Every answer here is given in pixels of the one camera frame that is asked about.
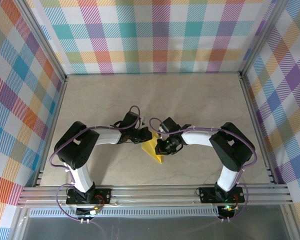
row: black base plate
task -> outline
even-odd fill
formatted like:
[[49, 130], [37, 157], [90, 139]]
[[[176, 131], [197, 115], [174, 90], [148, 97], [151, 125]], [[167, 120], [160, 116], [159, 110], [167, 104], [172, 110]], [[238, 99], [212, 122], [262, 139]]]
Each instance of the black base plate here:
[[111, 198], [111, 189], [110, 188], [96, 188], [95, 189], [95, 197], [89, 203], [85, 202], [84, 199], [73, 188], [69, 188], [67, 191], [68, 197], [66, 198], [65, 204], [67, 204], [67, 205], [74, 205], [74, 204], [97, 205], [97, 204], [100, 204], [100, 199], [97, 197], [97, 195], [100, 195], [103, 197], [104, 204], [110, 203], [110, 198]]
[[238, 203], [245, 202], [245, 196], [243, 195], [244, 192], [242, 190], [242, 187], [239, 186], [236, 186], [233, 189], [230, 196], [225, 201], [221, 201], [217, 198], [214, 187], [199, 187], [198, 189], [199, 191], [197, 192], [199, 192], [198, 195], [200, 196], [200, 202], [202, 204], [219, 204], [219, 203], [236, 204], [237, 200], [234, 197], [234, 195], [237, 196]]
[[224, 206], [218, 206], [218, 213], [219, 213], [218, 218], [220, 218], [220, 219], [229, 218], [230, 219], [236, 214], [236, 211], [234, 209], [229, 211], [229, 210], [226, 210], [224, 208]]

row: wire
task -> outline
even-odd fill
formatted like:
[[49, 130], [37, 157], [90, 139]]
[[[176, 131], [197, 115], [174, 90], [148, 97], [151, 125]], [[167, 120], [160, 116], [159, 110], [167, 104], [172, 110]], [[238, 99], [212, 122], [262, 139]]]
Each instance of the wire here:
[[238, 183], [238, 185], [243, 185], [244, 188], [245, 188], [245, 191], [246, 191], [245, 202], [244, 202], [244, 205], [243, 205], [242, 209], [240, 210], [240, 212], [237, 215], [233, 216], [231, 219], [235, 219], [238, 216], [240, 216], [245, 211], [245, 209], [247, 208], [247, 205], [248, 205], [248, 202], [249, 202], [249, 191], [248, 191], [247, 185], [245, 185], [244, 183]]
[[[67, 171], [69, 170], [69, 168], [67, 166], [64, 165], [57, 165], [52, 163], [52, 159], [57, 155], [58, 152], [60, 152], [65, 146], [67, 146], [69, 143], [71, 143], [73, 140], [75, 140], [77, 137], [81, 136], [82, 134], [84, 134], [85, 132], [89, 131], [89, 130], [95, 130], [95, 129], [110, 129], [110, 130], [125, 130], [125, 129], [129, 129], [131, 127], [133, 127], [134, 125], [136, 125], [139, 121], [140, 118], [140, 108], [137, 105], [133, 105], [130, 107], [131, 111], [133, 108], [136, 108], [138, 111], [138, 118], [134, 121], [134, 123], [130, 124], [129, 126], [125, 126], [125, 127], [112, 127], [112, 126], [91, 126], [91, 127], [87, 127], [85, 129], [83, 129], [82, 131], [78, 132], [76, 135], [74, 135], [73, 137], [71, 137], [68, 141], [66, 141], [64, 144], [62, 144], [60, 147], [58, 147], [54, 153], [50, 156], [49, 158], [49, 163], [51, 166], [56, 167], [56, 168], [64, 168]], [[69, 171], [72, 182], [74, 182], [74, 177], [72, 176], [71, 172]]]
[[104, 236], [104, 239], [107, 239], [107, 235], [106, 235], [105, 231], [103, 230], [103, 228], [102, 228], [98, 223], [96, 223], [96, 222], [94, 222], [94, 221], [87, 221], [87, 220], [85, 220], [85, 219], [83, 219], [83, 218], [82, 218], [82, 219], [75, 218], [75, 217], [71, 216], [70, 214], [68, 214], [68, 213], [61, 207], [61, 205], [60, 205], [60, 203], [59, 203], [59, 200], [58, 200], [58, 194], [59, 194], [60, 190], [61, 190], [63, 187], [73, 187], [73, 186], [74, 186], [73, 184], [65, 183], [65, 184], [59, 186], [58, 189], [56, 190], [55, 201], [56, 201], [56, 204], [58, 205], [59, 209], [60, 209], [67, 217], [69, 217], [70, 219], [72, 219], [72, 220], [74, 220], [74, 221], [77, 221], [77, 222], [80, 222], [80, 223], [81, 223], [81, 221], [82, 221], [83, 223], [92, 223], [92, 224], [96, 225], [96, 226], [101, 230], [101, 232], [102, 232], [102, 234], [103, 234], [103, 236]]
[[101, 195], [97, 195], [96, 196], [99, 200], [100, 200], [100, 198], [102, 199], [102, 201], [103, 201], [103, 204], [102, 204], [102, 207], [105, 205], [105, 199], [104, 199], [104, 197], [103, 196], [101, 196]]
[[209, 194], [211, 197], [213, 197], [213, 198], [216, 198], [217, 196], [216, 195], [212, 195], [210, 192], [206, 192], [207, 194]]
[[199, 189], [200, 187], [197, 187], [196, 189], [195, 189], [195, 194], [198, 196], [198, 197], [200, 197], [200, 195], [197, 193], [197, 190]]
[[222, 128], [213, 128], [213, 127], [191, 127], [191, 128], [181, 129], [181, 130], [178, 130], [178, 131], [162, 132], [162, 131], [156, 130], [152, 126], [151, 122], [153, 120], [157, 120], [157, 121], [159, 121], [161, 123], [162, 123], [162, 121], [159, 118], [157, 118], [157, 117], [152, 117], [149, 120], [150, 128], [152, 128], [152, 130], [154, 132], [156, 132], [158, 134], [161, 134], [161, 135], [162, 134], [171, 135], [171, 134], [178, 134], [178, 133], [191, 132], [191, 131], [200, 131], [200, 132], [218, 132], [218, 131], [221, 131], [221, 132], [224, 132], [226, 134], [229, 134], [229, 135], [235, 137], [236, 139], [238, 139], [239, 141], [241, 141], [242, 143], [244, 143], [250, 149], [250, 151], [252, 152], [252, 154], [253, 154], [253, 161], [251, 163], [248, 163], [248, 164], [244, 165], [241, 168], [241, 170], [239, 171], [238, 176], [235, 179], [236, 183], [239, 181], [239, 179], [240, 179], [242, 173], [245, 171], [245, 169], [247, 167], [250, 167], [250, 166], [254, 165], [257, 162], [257, 153], [256, 153], [256, 150], [254, 150], [254, 148], [246, 140], [244, 140], [242, 137], [240, 137], [239, 135], [237, 135], [237, 134], [235, 134], [235, 133], [233, 133], [231, 131], [228, 131], [228, 130], [225, 130], [225, 129], [222, 129]]
[[74, 188], [75, 188], [74, 186], [69, 186], [69, 187], [65, 190], [65, 194], [66, 194], [67, 196], [69, 196], [69, 195], [68, 195], [69, 189], [74, 189]]
[[113, 124], [114, 126], [118, 126], [118, 124], [120, 124], [122, 122], [122, 120], [117, 121], [115, 124]]
[[234, 196], [234, 198], [235, 198], [235, 200], [236, 200], [236, 205], [235, 205], [235, 208], [236, 208], [236, 207], [238, 207], [238, 202], [239, 202], [239, 200], [238, 200], [237, 194], [234, 194], [233, 196]]
[[140, 128], [140, 126], [141, 126], [141, 118], [139, 117], [139, 126], [136, 127], [136, 129]]
[[[77, 137], [79, 137], [80, 135], [84, 134], [86, 131], [88, 130], [94, 130], [94, 129], [111, 129], [111, 130], [125, 130], [125, 129], [129, 129], [131, 127], [133, 127], [134, 125], [137, 124], [137, 122], [140, 120], [140, 108], [137, 106], [137, 105], [133, 105], [130, 107], [130, 110], [131, 111], [133, 108], [136, 108], [137, 111], [138, 111], [138, 118], [134, 121], [134, 123], [130, 124], [129, 126], [125, 126], [125, 127], [111, 127], [111, 126], [92, 126], [92, 127], [87, 127], [85, 128], [84, 130], [78, 132], [76, 135], [74, 135], [73, 137], [71, 137], [68, 141], [66, 141], [64, 144], [62, 144], [60, 147], [58, 147], [54, 153], [50, 156], [49, 158], [49, 163], [53, 166], [53, 167], [57, 167], [57, 168], [64, 168], [66, 170], [70, 170], [67, 166], [64, 166], [64, 165], [57, 165], [57, 164], [53, 164], [52, 163], [52, 159], [54, 158], [54, 156], [57, 155], [58, 152], [60, 152], [65, 146], [67, 146], [69, 143], [71, 143], [74, 139], [76, 139]], [[88, 220], [84, 220], [83, 218], [82, 219], [78, 219], [78, 218], [75, 218], [73, 216], [71, 216], [70, 214], [68, 214], [60, 205], [59, 203], [59, 200], [58, 200], [58, 194], [61, 190], [61, 188], [63, 187], [68, 187], [69, 188], [74, 188], [75, 187], [75, 180], [74, 180], [74, 177], [73, 175], [71, 174], [71, 171], [69, 171], [70, 173], [70, 176], [71, 176], [71, 179], [73, 181], [73, 184], [69, 184], [69, 183], [65, 183], [63, 185], [61, 185], [57, 191], [56, 191], [56, 194], [55, 194], [55, 201], [56, 201], [56, 204], [58, 205], [59, 209], [67, 216], [69, 217], [70, 219], [74, 220], [74, 221], [77, 221], [77, 222], [85, 222], [85, 223], [92, 223], [94, 225], [96, 225], [102, 232], [103, 236], [104, 236], [104, 239], [107, 239], [106, 237], [106, 233], [105, 231], [102, 229], [102, 227], [96, 223], [96, 222], [93, 222], [93, 221], [88, 221]], [[105, 200], [102, 196], [99, 196], [103, 199], [103, 205], [105, 205]]]

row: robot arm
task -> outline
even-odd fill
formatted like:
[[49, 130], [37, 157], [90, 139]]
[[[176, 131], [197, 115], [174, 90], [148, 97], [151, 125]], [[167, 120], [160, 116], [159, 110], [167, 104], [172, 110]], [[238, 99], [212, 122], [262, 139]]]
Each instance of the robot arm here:
[[[59, 159], [69, 168], [73, 176], [75, 191], [85, 202], [89, 203], [95, 196], [96, 186], [90, 178], [87, 161], [96, 145], [122, 144], [126, 142], [138, 144], [152, 139], [152, 133], [148, 127], [142, 127], [141, 121], [139, 121], [137, 128], [134, 125], [131, 128], [122, 129], [136, 122], [138, 118], [137, 114], [129, 111], [122, 121], [118, 121], [112, 126], [118, 127], [118, 129], [98, 128], [96, 130], [87, 130], [76, 138], [76, 141], [70, 142], [57, 153]], [[54, 150], [86, 128], [86, 125], [76, 121], [57, 142]]]
[[[191, 128], [189, 124], [180, 127], [170, 117], [160, 124], [160, 130], [166, 133], [188, 128]], [[254, 145], [233, 123], [227, 122], [221, 128], [243, 138], [255, 149]], [[223, 131], [212, 134], [211, 131], [204, 132], [196, 131], [195, 129], [193, 131], [170, 134], [165, 140], [158, 139], [155, 153], [157, 155], [176, 154], [184, 145], [191, 144], [213, 147], [219, 156], [223, 168], [218, 181], [215, 183], [214, 189], [216, 196], [224, 201], [236, 186], [238, 174], [244, 163], [251, 158], [253, 153], [243, 142]]]

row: plaid wallpaper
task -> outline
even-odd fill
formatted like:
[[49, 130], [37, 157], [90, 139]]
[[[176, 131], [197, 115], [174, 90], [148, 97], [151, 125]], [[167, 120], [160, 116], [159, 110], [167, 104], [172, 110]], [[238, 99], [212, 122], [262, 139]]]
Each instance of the plaid wallpaper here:
[[69, 74], [236, 72], [274, 2], [28, 0]]
[[248, 84], [271, 160], [300, 219], [300, 0], [289, 1]]
[[254, 48], [255, 44], [258, 42], [259, 40], [259, 36], [261, 35], [262, 31], [264, 30], [264, 27], [265, 27], [265, 24], [269, 18], [269, 16], [271, 15], [271, 12], [272, 10], [274, 9], [276, 3], [277, 3], [278, 0], [271, 0], [271, 3], [268, 7], [268, 9], [266, 10], [263, 18], [262, 18], [262, 21], [258, 27], [258, 29], [256, 30], [254, 36], [253, 36], [253, 39], [252, 41], [250, 42], [250, 45], [249, 45], [249, 48], [248, 50], [246, 51], [245, 55], [244, 55], [244, 58], [243, 58], [243, 61], [241, 62], [241, 65], [240, 65], [240, 68], [239, 68], [239, 71], [242, 71], [245, 64], [246, 64], [246, 61], [252, 51], [252, 49]]
[[32, 180], [61, 83], [13, 0], [0, 0], [0, 240]]

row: aluminum frame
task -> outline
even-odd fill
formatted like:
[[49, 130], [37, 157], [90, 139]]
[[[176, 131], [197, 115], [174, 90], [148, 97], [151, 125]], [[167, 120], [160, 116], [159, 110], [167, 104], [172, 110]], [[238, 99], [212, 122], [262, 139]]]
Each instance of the aluminum frame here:
[[64, 71], [63, 67], [61, 66], [55, 52], [53, 51], [52, 47], [49, 44], [44, 32], [42, 31], [38, 21], [36, 20], [32, 10], [30, 9], [26, 0], [15, 0], [15, 5], [18, 7], [20, 13], [22, 14], [23, 18], [25, 19], [26, 23], [31, 29], [31, 32], [35, 36], [36, 40], [38, 41], [39, 45], [42, 47], [43, 52], [49, 59], [50, 63], [52, 64], [56, 74], [60, 79], [64, 82], [67, 79], [67, 74]]
[[[258, 118], [256, 115], [256, 110], [253, 105], [253, 101], [249, 95], [249, 89], [247, 86], [247, 75], [243, 75], [242, 73], [238, 73], [238, 78], [240, 81], [240, 85], [242, 88], [242, 92], [246, 101], [246, 105], [252, 120], [252, 125], [254, 127], [254, 131], [258, 140], [258, 144], [260, 146], [261, 154], [265, 163], [265, 166], [267, 167], [268, 170], [268, 175], [270, 178], [272, 178], [273, 183], [278, 183], [279, 179], [275, 171], [275, 166], [273, 165], [271, 158], [270, 158], [270, 153], [268, 152], [266, 143], [264, 141], [262, 131], [258, 122]], [[297, 212], [295, 209], [295, 206], [293, 204], [286, 205], [282, 204], [281, 206], [281, 211], [284, 217], [285, 224], [287, 226], [289, 235], [291, 239], [293, 240], [299, 240], [300, 239], [300, 221], [299, 218], [297, 217]]]
[[65, 93], [66, 93], [67, 85], [68, 85], [68, 83], [66, 81], [63, 82], [62, 85], [61, 85], [61, 91], [60, 91], [58, 102], [56, 104], [56, 108], [54, 110], [54, 115], [53, 115], [53, 119], [52, 119], [52, 122], [51, 122], [51, 126], [49, 128], [49, 132], [48, 132], [46, 141], [45, 141], [44, 146], [43, 146], [42, 155], [39, 159], [39, 164], [38, 164], [39, 167], [35, 170], [34, 175], [33, 175], [34, 177], [33, 177], [32, 183], [31, 183], [31, 186], [33, 186], [33, 187], [38, 186], [39, 185], [38, 181], [41, 181], [41, 179], [42, 179], [42, 175], [43, 175], [43, 172], [44, 172], [44, 169], [45, 169], [46, 161], [48, 159], [48, 154], [49, 154], [49, 149], [50, 149], [50, 146], [51, 146], [52, 138], [53, 138], [53, 135], [54, 135], [54, 132], [55, 132], [55, 129], [56, 129], [56, 125], [57, 125], [61, 105], [62, 105], [62, 102], [64, 100], [64, 96], [65, 96]]
[[257, 59], [257, 56], [259, 55], [262, 47], [268, 40], [272, 30], [274, 29], [280, 15], [286, 8], [288, 2], [289, 2], [289, 0], [278, 0], [275, 3], [275, 6], [273, 7], [272, 12], [263, 27], [262, 33], [258, 37], [254, 46], [252, 47], [251, 53], [249, 54], [244, 66], [242, 68], [241, 72], [242, 72], [243, 76], [248, 73], [249, 69], [254, 64], [255, 60]]
[[[225, 204], [200, 203], [200, 197], [196, 194], [196, 189], [199, 187], [213, 186], [214, 185], [212, 184], [97, 186], [98, 188], [112, 189], [110, 204], [104, 206], [102, 210], [105, 211], [106, 214], [105, 216], [100, 217], [115, 216], [113, 215], [113, 212], [118, 215], [118, 211], [128, 212], [140, 208], [149, 210], [149, 214], [147, 211], [146, 215], [152, 215], [153, 217], [163, 215], [163, 211], [165, 212], [164, 215], [167, 215], [166, 213], [171, 213], [170, 217], [218, 216], [215, 207], [224, 206]], [[60, 210], [58, 209], [56, 203], [57, 189], [58, 186], [37, 186], [24, 188], [17, 206], [16, 214], [13, 218], [13, 225], [15, 226], [15, 228], [10, 231], [8, 239], [23, 238], [27, 221], [31, 216], [31, 212], [33, 212], [33, 210], [39, 211], [36, 217], [47, 217], [47, 211], [52, 211], [54, 213], [53, 215], [49, 215], [49, 217], [66, 217], [65, 215], [60, 214]], [[285, 184], [247, 184], [247, 189], [249, 191], [248, 205], [290, 206], [293, 203], [288, 187]], [[60, 205], [64, 208], [64, 210], [66, 210], [69, 214], [72, 213], [71, 215], [73, 215], [73, 210], [75, 209], [75, 207], [94, 207], [94, 205], [66, 205], [66, 188], [62, 189], [59, 192], [58, 199]], [[179, 209], [180, 211], [180, 207], [182, 207], [182, 209], [187, 209], [186, 212], [179, 212], [179, 214], [175, 213], [175, 210], [177, 209]], [[210, 214], [203, 214], [202, 209], [210, 209], [212, 210], [212, 212], [210, 211]], [[136, 214], [134, 215], [134, 217], [145, 217], [145, 215]], [[290, 236], [294, 236], [294, 238], [292, 238], [294, 240], [300, 239], [298, 232], [294, 231], [296, 226], [294, 226], [294, 222], [291, 221], [291, 217], [288, 219], [291, 223], [291, 226], [288, 227], [288, 229], [290, 229]]]

